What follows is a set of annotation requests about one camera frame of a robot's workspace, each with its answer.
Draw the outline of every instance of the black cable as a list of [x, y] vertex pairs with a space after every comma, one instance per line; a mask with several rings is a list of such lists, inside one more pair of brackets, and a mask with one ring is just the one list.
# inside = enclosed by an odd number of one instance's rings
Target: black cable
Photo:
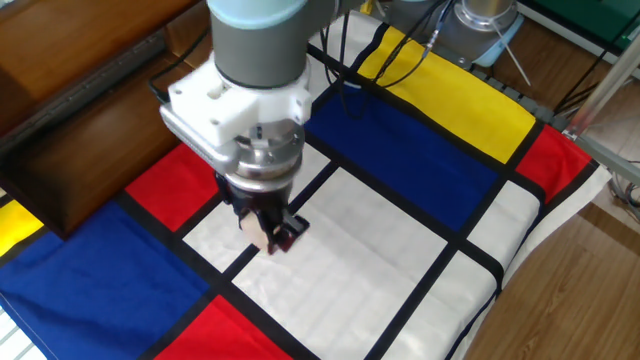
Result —
[[557, 114], [562, 114], [563, 112], [580, 105], [582, 102], [586, 101], [589, 96], [591, 96], [591, 92], [586, 92], [580, 96], [575, 97], [577, 100], [573, 100], [571, 102], [566, 103], [563, 107], [558, 109]]
[[[578, 82], [576, 82], [575, 85], [571, 88], [571, 90], [569, 90], [569, 92], [567, 92], [564, 95], [562, 100], [560, 100], [560, 103], [558, 103], [556, 108], [553, 110], [554, 114], [557, 115], [557, 114], [562, 112], [562, 110], [560, 110], [561, 108], [563, 108], [563, 107], [566, 108], [565, 105], [567, 104], [567, 102], [572, 100], [573, 93], [576, 90], [578, 90], [578, 87], [580, 87], [580, 85], [582, 85], [582, 83], [587, 79], [587, 77], [589, 75], [591, 75], [591, 73], [595, 70], [596, 66], [598, 66], [598, 64], [600, 64], [600, 62], [604, 59], [604, 57], [607, 55], [607, 53], [611, 52], [610, 49], [615, 45], [616, 40], [618, 40], [622, 35], [624, 35], [624, 33], [629, 29], [629, 27], [631, 27], [632, 25], [635, 24], [635, 22], [638, 19], [638, 17], [640, 17], [640, 10], [638, 10], [638, 12], [636, 12], [636, 14], [629, 20], [629, 22], [627, 22], [625, 24], [625, 26], [622, 27], [620, 32], [618, 34], [616, 34], [616, 36], [613, 38], [613, 40], [611, 40], [609, 42], [609, 44], [607, 46], [608, 49], [604, 49], [604, 51], [602, 51], [600, 56], [598, 56], [596, 61], [589, 67], [589, 69], [587, 69], [587, 71], [582, 75], [582, 77], [578, 80]], [[591, 91], [593, 91], [593, 90], [587, 89], [587, 90], [584, 90], [583, 92], [591, 93]]]
[[[640, 161], [629, 161], [630, 164], [640, 164]], [[619, 199], [624, 205], [627, 205], [629, 208], [627, 212], [636, 218], [636, 220], [640, 223], [640, 199], [635, 199], [633, 197], [633, 192], [640, 189], [640, 187], [636, 184], [629, 183], [626, 188], [623, 188], [620, 185], [618, 174], [611, 171], [613, 174], [613, 178], [609, 181], [609, 189], [614, 198]]]
[[329, 75], [329, 73], [333, 74], [336, 80], [340, 77], [338, 73], [336, 73], [335, 70], [330, 69], [329, 64], [327, 64], [327, 60], [329, 59], [329, 51], [327, 48], [329, 46], [330, 29], [331, 29], [331, 24], [327, 26], [326, 33], [323, 30], [320, 30], [320, 43], [322, 44], [322, 62], [324, 63], [324, 73], [325, 73], [325, 76], [327, 77], [327, 82], [329, 83], [329, 86], [334, 84], [333, 80], [331, 80], [331, 76]]
[[389, 54], [389, 56], [387, 57], [387, 59], [385, 60], [385, 62], [383, 63], [382, 67], [380, 68], [380, 70], [378, 71], [378, 74], [376, 75], [376, 77], [373, 79], [374, 83], [377, 83], [378, 80], [380, 80], [380, 78], [382, 78], [385, 74], [385, 72], [387, 71], [387, 69], [389, 68], [389, 66], [391, 66], [391, 64], [396, 60], [396, 58], [398, 57], [398, 55], [400, 54], [400, 51], [402, 51], [402, 49], [404, 48], [404, 46], [409, 42], [409, 40], [411, 40], [411, 38], [413, 37], [413, 35], [415, 34], [415, 32], [418, 30], [418, 28], [420, 27], [420, 25], [422, 23], [424, 23], [426, 20], [431, 18], [431, 15], [433, 14], [433, 12], [440, 6], [442, 5], [445, 1], [447, 0], [439, 0], [436, 1], [433, 5], [431, 5], [431, 7], [429, 7], [425, 13], [422, 15], [422, 17], [420, 17], [420, 19], [413, 25], [413, 27], [411, 27], [411, 29], [405, 34], [405, 36], [402, 38], [402, 40], [400, 40], [400, 42], [398, 43], [398, 45], [396, 45], [396, 47], [393, 49], [393, 51], [391, 52], [391, 54]]
[[422, 65], [422, 63], [424, 62], [424, 59], [426, 59], [426, 58], [427, 58], [426, 56], [421, 57], [420, 61], [418, 61], [416, 66], [414, 66], [411, 70], [409, 70], [409, 72], [406, 73], [403, 77], [401, 77], [400, 79], [398, 79], [398, 80], [396, 80], [396, 81], [394, 81], [394, 82], [392, 82], [390, 84], [384, 85], [382, 88], [388, 89], [388, 88], [390, 88], [392, 86], [396, 86], [396, 85], [400, 84], [401, 82], [405, 81], [409, 76], [413, 75], [413, 73], [416, 72], [416, 70], [418, 70], [418, 68], [420, 67], [420, 65]]
[[595, 90], [595, 89], [598, 87], [598, 85], [600, 85], [600, 82], [597, 82], [597, 83], [595, 83], [595, 84], [593, 84], [593, 85], [589, 86], [588, 88], [586, 88], [586, 89], [584, 89], [584, 90], [582, 90], [582, 91], [580, 91], [580, 92], [578, 92], [578, 93], [575, 93], [575, 94], [571, 95], [571, 96], [567, 99], [567, 101], [571, 101], [571, 100], [577, 99], [577, 98], [578, 98], [578, 96], [582, 96], [582, 95], [584, 95], [584, 94], [591, 93], [593, 90]]
[[364, 116], [364, 112], [366, 109], [366, 104], [368, 103], [368, 99], [365, 99], [365, 104], [363, 105], [360, 113], [354, 115], [349, 111], [349, 106], [347, 106], [347, 99], [344, 94], [344, 55], [347, 47], [347, 31], [349, 29], [349, 12], [344, 14], [344, 22], [342, 24], [342, 34], [340, 39], [340, 59], [338, 65], [338, 92], [340, 93], [340, 101], [342, 102], [342, 108], [344, 112], [352, 119], [361, 119]]
[[[435, 26], [435, 31], [433, 33], [433, 36], [431, 37], [429, 44], [427, 44], [427, 47], [424, 51], [424, 53], [422, 54], [422, 57], [420, 58], [420, 61], [418, 61], [418, 63], [416, 64], [416, 66], [414, 66], [411, 70], [409, 70], [409, 72], [407, 72], [404, 76], [402, 76], [400, 79], [384, 85], [383, 88], [384, 89], [388, 89], [392, 86], [398, 85], [401, 82], [403, 82], [404, 80], [406, 80], [409, 76], [413, 75], [413, 73], [418, 70], [418, 68], [420, 68], [420, 65], [422, 65], [422, 63], [424, 62], [424, 60], [427, 58], [427, 56], [429, 55], [429, 53], [431, 52], [431, 48], [433, 47], [433, 44], [435, 43], [435, 40], [438, 36], [438, 33], [440, 32], [440, 30], [442, 29], [442, 26], [445, 22], [445, 20], [447, 19], [447, 16], [449, 15], [449, 12], [451, 11], [451, 9], [453, 8], [453, 4], [455, 1], [453, 0], [449, 0], [449, 2], [447, 3], [447, 5], [445, 6], [445, 8], [442, 10], [442, 13], [440, 14], [440, 18], [438, 18], [438, 22], [436, 23]], [[429, 14], [429, 16], [427, 17], [426, 21], [425, 21], [425, 25], [424, 27], [427, 26], [427, 24], [429, 24], [429, 21], [431, 21], [431, 15], [433, 15], [433, 11], [431, 12], [431, 14]]]
[[149, 89], [151, 89], [151, 92], [153, 92], [153, 94], [156, 96], [158, 101], [160, 101], [160, 103], [166, 104], [166, 103], [168, 103], [170, 101], [169, 93], [166, 92], [166, 91], [162, 91], [162, 90], [158, 89], [158, 87], [154, 84], [154, 82], [156, 80], [158, 80], [161, 76], [167, 74], [171, 70], [177, 68], [178, 65], [183, 63], [186, 60], [186, 58], [188, 58], [189, 55], [191, 55], [191, 53], [193, 53], [193, 51], [198, 47], [198, 45], [200, 45], [200, 43], [202, 42], [202, 40], [204, 40], [204, 38], [207, 36], [207, 34], [209, 34], [209, 31], [210, 31], [209, 28], [207, 28], [205, 31], [203, 31], [196, 38], [196, 40], [193, 42], [193, 44], [191, 44], [191, 46], [189, 46], [189, 48], [187, 50], [185, 50], [185, 52], [175, 62], [173, 62], [171, 65], [166, 67], [164, 70], [160, 71], [159, 73], [157, 73], [157, 74], [153, 75], [151, 78], [149, 78], [149, 83], [148, 83]]

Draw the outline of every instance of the black stripe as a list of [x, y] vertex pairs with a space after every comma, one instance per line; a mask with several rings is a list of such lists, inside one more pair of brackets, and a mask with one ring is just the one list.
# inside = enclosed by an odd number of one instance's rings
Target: black stripe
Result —
[[536, 227], [538, 227], [538, 225], [540, 225], [542, 220], [544, 220], [544, 218], [547, 217], [553, 210], [555, 210], [560, 204], [565, 202], [567, 199], [569, 199], [569, 197], [571, 195], [573, 195], [578, 189], [580, 189], [580, 187], [582, 187], [582, 185], [584, 185], [587, 182], [587, 180], [589, 180], [589, 178], [596, 172], [596, 170], [598, 170], [599, 167], [600, 167], [600, 164], [596, 160], [592, 159], [580, 171], [580, 173], [578, 173], [578, 175], [571, 181], [571, 183], [569, 183], [569, 185], [567, 185], [564, 189], [562, 189], [549, 202], [549, 204], [547, 204], [546, 206], [543, 205], [543, 206], [540, 207], [540, 211], [538, 213], [538, 217], [533, 222], [533, 224], [529, 227], [529, 229], [527, 230], [527, 233], [525, 234], [525, 236], [522, 238], [522, 241], [520, 242], [520, 245], [518, 245], [518, 250], [516, 250], [515, 254], [511, 258], [511, 262], [513, 262], [513, 259], [515, 259], [515, 257], [520, 252], [520, 249], [522, 248], [522, 245], [524, 245], [524, 243], [527, 241], [527, 239], [529, 238], [529, 236], [531, 235], [533, 230], [535, 230]]
[[196, 301], [195, 304], [180, 317], [180, 319], [167, 331], [160, 340], [145, 350], [139, 359], [155, 359], [166, 348], [169, 347], [182, 334], [191, 323], [209, 306], [218, 293], [214, 289], [209, 289]]
[[382, 44], [382, 39], [384, 39], [384, 34], [387, 33], [387, 30], [389, 30], [389, 24], [382, 23], [380, 26], [378, 26], [375, 34], [373, 34], [371, 43], [369, 43], [369, 45], [367, 45], [367, 47], [358, 55], [358, 57], [356, 57], [356, 60], [351, 65], [351, 69], [353, 69], [353, 71], [357, 72], [360, 69], [360, 66], [362, 66], [362, 64], [364, 64], [364, 62], [367, 60], [367, 58], [380, 47], [380, 44]]
[[139, 205], [129, 194], [122, 192], [115, 199], [122, 209], [165, 245], [173, 254], [189, 266], [240, 311], [263, 334], [289, 356], [298, 359], [317, 359], [309, 349], [278, 324], [269, 314], [253, 302], [245, 293], [227, 280], [215, 267], [187, 243], [176, 237], [164, 224]]
[[569, 196], [573, 195], [576, 190], [578, 190], [582, 185], [584, 185], [587, 180], [598, 170], [600, 167], [600, 163], [596, 160], [591, 159], [591, 161], [578, 173], [569, 185], [567, 185], [564, 189], [562, 189], [556, 196], [549, 201], [549, 204], [546, 206], [545, 214], [549, 214], [553, 210], [555, 210], [558, 205], [565, 202]]
[[498, 295], [502, 292], [502, 281], [504, 279], [505, 270], [502, 264], [500, 264], [500, 262], [494, 257], [487, 254], [484, 250], [471, 243], [468, 240], [468, 237], [473, 229], [478, 225], [487, 210], [489, 210], [491, 205], [494, 203], [500, 191], [502, 191], [504, 186], [507, 184], [507, 181], [509, 181], [509, 179], [513, 177], [512, 175], [516, 173], [518, 164], [520, 164], [522, 159], [529, 152], [533, 144], [542, 133], [543, 129], [544, 124], [536, 121], [533, 127], [527, 133], [527, 136], [525, 136], [522, 143], [520, 143], [516, 151], [513, 153], [513, 155], [511, 155], [511, 158], [509, 159], [509, 161], [507, 161], [507, 164], [502, 166], [502, 169], [500, 170], [500, 173], [498, 175], [498, 179], [491, 186], [487, 194], [485, 194], [484, 198], [480, 202], [480, 205], [476, 207], [474, 212], [471, 214], [469, 219], [467, 219], [466, 223], [460, 230], [461, 236], [464, 238], [462, 243], [459, 245], [460, 251], [478, 262], [494, 276], [494, 278], [496, 279], [496, 289]]
[[533, 196], [535, 196], [535, 198], [538, 199], [538, 201], [540, 201], [541, 208], [544, 206], [543, 204], [546, 201], [547, 193], [546, 191], [544, 191], [542, 186], [538, 185], [535, 181], [529, 179], [528, 177], [520, 174], [517, 171], [511, 174], [509, 181], [518, 185], [519, 187], [523, 188], [524, 190], [528, 191]]
[[38, 239], [40, 239], [47, 233], [49, 233], [49, 229], [47, 229], [46, 227], [41, 227], [38, 231], [29, 235], [26, 239], [13, 245], [13, 247], [11, 247], [9, 251], [0, 256], [0, 268], [17, 258], [24, 250], [31, 246], [31, 244], [38, 241]]
[[0, 197], [0, 208], [4, 207], [5, 205], [9, 204], [11, 202], [11, 196], [5, 194], [4, 196]]
[[293, 359], [319, 359], [233, 283], [219, 290], [222, 297]]
[[318, 191], [318, 189], [320, 189], [322, 185], [324, 185], [325, 182], [327, 182], [327, 180], [329, 180], [331, 175], [333, 175], [336, 170], [338, 170], [338, 168], [338, 164], [334, 163], [333, 161], [328, 163], [322, 169], [322, 171], [320, 171], [318, 175], [316, 175], [316, 177], [311, 180], [311, 182], [304, 188], [304, 190], [302, 190], [300, 194], [298, 194], [298, 196], [296, 196], [296, 198], [289, 204], [289, 212], [295, 214], [300, 211], [302, 206], [306, 204], [309, 199], [311, 199], [311, 197]]
[[214, 195], [211, 199], [209, 199], [195, 214], [193, 214], [189, 220], [187, 220], [180, 228], [176, 231], [176, 237], [178, 239], [184, 239], [191, 230], [193, 230], [202, 220], [204, 220], [207, 215], [209, 215], [213, 209], [215, 209], [221, 202], [220, 193]]
[[435, 284], [438, 277], [440, 277], [444, 269], [449, 265], [449, 262], [451, 262], [456, 252], [455, 246], [447, 244], [433, 265], [431, 265], [420, 282], [418, 282], [418, 285], [413, 289], [407, 300], [402, 304], [402, 307], [398, 310], [389, 325], [387, 325], [387, 328], [382, 335], [380, 335], [378, 341], [376, 341], [371, 350], [369, 350], [365, 359], [382, 359], [391, 344], [393, 344], [398, 337], [398, 334], [400, 334], [400, 331], [402, 331], [402, 328], [404, 328], [418, 306], [420, 306], [424, 297], [427, 296], [433, 284]]
[[464, 330], [462, 330], [460, 335], [458, 335], [458, 338], [456, 339], [456, 341], [453, 343], [453, 346], [451, 347], [451, 350], [449, 350], [449, 353], [445, 357], [445, 360], [450, 360], [453, 357], [453, 355], [456, 353], [456, 350], [458, 350], [458, 346], [460, 346], [460, 343], [462, 342], [462, 340], [464, 340], [464, 338], [467, 337], [467, 335], [469, 334], [469, 331], [471, 331], [473, 324], [475, 324], [475, 322], [478, 320], [480, 315], [489, 307], [489, 305], [491, 304], [491, 301], [496, 296], [498, 296], [497, 291], [496, 293], [491, 295], [489, 300], [480, 308], [480, 310], [478, 310], [478, 313], [473, 317], [473, 319], [471, 319], [471, 321], [467, 324], [467, 326], [465, 326]]
[[[312, 45], [309, 46], [309, 53], [312, 54], [314, 57], [319, 56], [320, 57], [319, 59], [322, 59], [321, 50], [313, 47]], [[328, 58], [327, 62], [332, 68], [338, 68], [339, 66], [339, 63], [332, 58]], [[366, 90], [369, 95], [376, 97], [377, 99], [386, 103], [392, 108], [398, 110], [403, 114], [406, 114], [407, 116], [425, 125], [428, 129], [430, 129], [431, 131], [435, 132], [436, 134], [438, 134], [439, 136], [447, 140], [451, 145], [456, 147], [458, 150], [462, 151], [463, 153], [470, 156], [471, 158], [478, 161], [479, 163], [483, 164], [484, 166], [491, 169], [492, 171], [496, 173], [500, 173], [501, 171], [503, 171], [504, 169], [503, 163], [494, 159], [490, 155], [487, 155], [484, 152], [478, 150], [476, 147], [467, 143], [466, 141], [463, 141], [462, 139], [460, 139], [460, 137], [458, 137], [451, 131], [447, 130], [444, 126], [440, 125], [438, 122], [431, 119], [429, 116], [423, 113], [422, 110], [418, 109], [413, 104], [409, 103], [404, 99], [399, 98], [398, 96], [380, 87], [379, 85], [374, 84], [370, 79], [367, 79], [362, 75], [354, 71], [351, 71], [351, 69], [344, 68], [344, 71], [349, 81], [352, 81], [362, 86], [362, 89]], [[325, 91], [325, 93], [323, 93], [321, 96], [322, 104], [330, 100], [331, 95], [333, 95], [334, 92], [335, 92], [335, 88], [333, 87], [327, 89], [327, 91]]]
[[[311, 197], [324, 185], [327, 180], [338, 170], [338, 164], [329, 162], [322, 171], [316, 175], [313, 180], [296, 196], [296, 198], [289, 204], [289, 212], [291, 214], [297, 213], [304, 204], [311, 199]], [[224, 271], [224, 276], [233, 280], [245, 266], [249, 265], [249, 262], [258, 255], [260, 250], [254, 245], [249, 245], [243, 252], [233, 261], [231, 265]]]
[[307, 142], [318, 151], [320, 151], [323, 155], [340, 165], [340, 167], [342, 167], [348, 173], [363, 182], [369, 188], [371, 188], [382, 197], [387, 199], [389, 202], [397, 206], [399, 209], [407, 213], [413, 219], [428, 227], [431, 231], [436, 233], [441, 238], [447, 241], [455, 242], [457, 240], [459, 242], [459, 236], [455, 231], [451, 230], [442, 222], [427, 214], [413, 202], [398, 194], [393, 188], [383, 183], [375, 176], [369, 174], [367, 171], [363, 170], [355, 162], [348, 159], [322, 140], [318, 139], [315, 135], [307, 133]]
[[187, 264], [205, 282], [209, 284], [221, 282], [222, 274], [216, 268], [194, 251], [183, 239], [176, 237], [176, 234], [138, 204], [131, 195], [123, 191], [115, 201], [131, 218]]
[[256, 257], [256, 255], [258, 255], [259, 253], [260, 249], [258, 249], [255, 245], [251, 244], [247, 246], [242, 254], [240, 254], [240, 256], [238, 256], [222, 274], [227, 280], [232, 281], [236, 276], [238, 276], [238, 274], [240, 274], [240, 271], [242, 271], [247, 265], [249, 265], [251, 260], [253, 260], [253, 258]]

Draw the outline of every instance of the yellow rectangle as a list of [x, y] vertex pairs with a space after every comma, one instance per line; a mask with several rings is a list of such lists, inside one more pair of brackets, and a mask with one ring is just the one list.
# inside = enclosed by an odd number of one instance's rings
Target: yellow rectangle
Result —
[[[404, 34], [389, 28], [359, 73], [373, 79]], [[424, 47], [409, 42], [384, 76], [384, 86], [400, 79], [422, 57]], [[533, 115], [458, 66], [431, 53], [407, 79], [388, 89], [478, 150], [507, 163], [535, 123]]]
[[0, 208], [0, 256], [42, 227], [40, 220], [16, 201]]

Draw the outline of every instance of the red square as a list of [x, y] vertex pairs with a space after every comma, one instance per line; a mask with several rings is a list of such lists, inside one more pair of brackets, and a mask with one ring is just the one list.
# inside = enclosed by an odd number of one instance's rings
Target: red square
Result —
[[548, 204], [590, 161], [591, 157], [582, 149], [545, 126], [516, 171], [544, 189]]
[[180, 144], [126, 191], [171, 231], [176, 231], [217, 192], [213, 168]]
[[218, 296], [156, 359], [290, 359], [290, 357], [229, 302]]

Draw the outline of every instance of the metal pole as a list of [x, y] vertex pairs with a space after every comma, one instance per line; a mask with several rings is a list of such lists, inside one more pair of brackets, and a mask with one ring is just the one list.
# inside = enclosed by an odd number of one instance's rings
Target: metal pole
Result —
[[587, 102], [578, 111], [564, 134], [575, 140], [595, 120], [602, 108], [611, 100], [631, 73], [640, 65], [640, 36], [629, 45], [627, 50], [613, 65], [611, 71], [589, 96]]

